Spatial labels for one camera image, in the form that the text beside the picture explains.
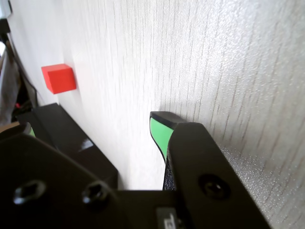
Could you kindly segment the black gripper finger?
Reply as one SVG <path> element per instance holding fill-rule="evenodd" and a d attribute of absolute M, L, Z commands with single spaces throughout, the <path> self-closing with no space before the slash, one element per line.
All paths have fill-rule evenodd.
<path fill-rule="evenodd" d="M 173 179 L 189 229 L 267 229 L 269 224 L 203 124 L 150 113 L 150 133 Z"/>
<path fill-rule="evenodd" d="M 3 229 L 123 229 L 106 183 L 27 133 L 0 135 L 0 226 Z"/>

